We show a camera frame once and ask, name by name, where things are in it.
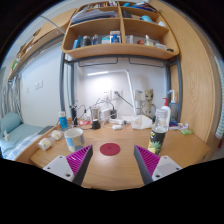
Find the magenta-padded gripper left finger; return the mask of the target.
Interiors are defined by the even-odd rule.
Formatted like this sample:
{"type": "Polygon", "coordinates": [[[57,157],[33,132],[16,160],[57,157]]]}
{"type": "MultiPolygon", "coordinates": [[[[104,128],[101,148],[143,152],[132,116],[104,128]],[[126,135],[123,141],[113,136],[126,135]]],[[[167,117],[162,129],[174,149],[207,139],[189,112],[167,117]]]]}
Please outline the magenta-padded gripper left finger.
{"type": "Polygon", "coordinates": [[[92,155],[93,147],[89,145],[68,156],[57,156],[44,170],[81,186],[92,155]]]}

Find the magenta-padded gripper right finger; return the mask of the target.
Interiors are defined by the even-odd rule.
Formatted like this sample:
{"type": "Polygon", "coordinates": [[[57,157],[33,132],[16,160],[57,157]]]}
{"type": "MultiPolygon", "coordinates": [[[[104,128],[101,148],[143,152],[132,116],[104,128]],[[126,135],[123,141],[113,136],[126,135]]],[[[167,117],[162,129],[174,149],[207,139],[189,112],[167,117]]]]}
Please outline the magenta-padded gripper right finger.
{"type": "Polygon", "coordinates": [[[140,146],[134,146],[134,156],[145,185],[181,170],[181,167],[169,156],[159,157],[140,146]]]}

